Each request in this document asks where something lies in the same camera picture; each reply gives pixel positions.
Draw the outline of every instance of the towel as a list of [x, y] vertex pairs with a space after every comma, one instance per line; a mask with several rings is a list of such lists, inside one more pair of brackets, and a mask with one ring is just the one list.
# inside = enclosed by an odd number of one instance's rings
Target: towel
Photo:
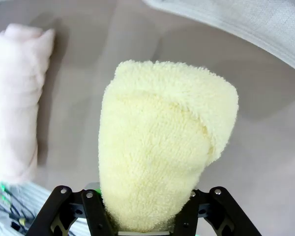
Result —
[[184, 63], [121, 63], [107, 86], [99, 174], [120, 231], [166, 231], [201, 172], [218, 159], [238, 110], [236, 89]]
[[295, 69], [295, 0], [143, 0], [243, 38]]
[[10, 184], [35, 174], [37, 103], [54, 35], [17, 24], [0, 33], [0, 179]]

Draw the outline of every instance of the screw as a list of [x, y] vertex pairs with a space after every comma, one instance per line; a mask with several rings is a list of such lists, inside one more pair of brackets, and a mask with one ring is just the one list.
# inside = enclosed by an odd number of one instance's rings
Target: screw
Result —
[[87, 193], [87, 198], [91, 198], [91, 197], [93, 197], [93, 194], [91, 192], [88, 192]]
[[220, 194], [222, 193], [222, 191], [221, 191], [220, 189], [215, 189], [214, 193], [215, 193], [216, 195], [220, 195]]

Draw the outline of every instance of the fuzzy yellow cloth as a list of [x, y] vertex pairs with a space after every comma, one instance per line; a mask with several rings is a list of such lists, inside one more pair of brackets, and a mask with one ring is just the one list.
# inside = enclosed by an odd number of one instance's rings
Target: fuzzy yellow cloth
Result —
[[99, 172], [119, 230], [170, 228], [201, 172], [220, 157], [237, 110], [236, 89], [205, 68], [118, 66], [102, 103]]

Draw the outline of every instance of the black metal bracket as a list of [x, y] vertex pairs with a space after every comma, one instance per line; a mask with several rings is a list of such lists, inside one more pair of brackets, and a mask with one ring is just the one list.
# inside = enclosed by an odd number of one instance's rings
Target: black metal bracket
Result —
[[[27, 236], [67, 236], [77, 218], [86, 218], [91, 236], [116, 236], [106, 216], [101, 195], [94, 190], [73, 193], [56, 187], [31, 225]], [[230, 193], [215, 187], [209, 193], [191, 192], [175, 218], [171, 236], [194, 236], [198, 218], [204, 218], [217, 236], [261, 236]]]

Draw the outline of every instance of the rolled towel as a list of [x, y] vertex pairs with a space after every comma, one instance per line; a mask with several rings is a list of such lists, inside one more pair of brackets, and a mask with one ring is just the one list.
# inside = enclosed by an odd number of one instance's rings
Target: rolled towel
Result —
[[10, 24], [0, 33], [0, 179], [18, 184], [37, 165], [38, 100], [55, 32]]
[[238, 110], [236, 89], [184, 63], [121, 63], [107, 86], [99, 173], [120, 231], [169, 230], [201, 172], [218, 159]]

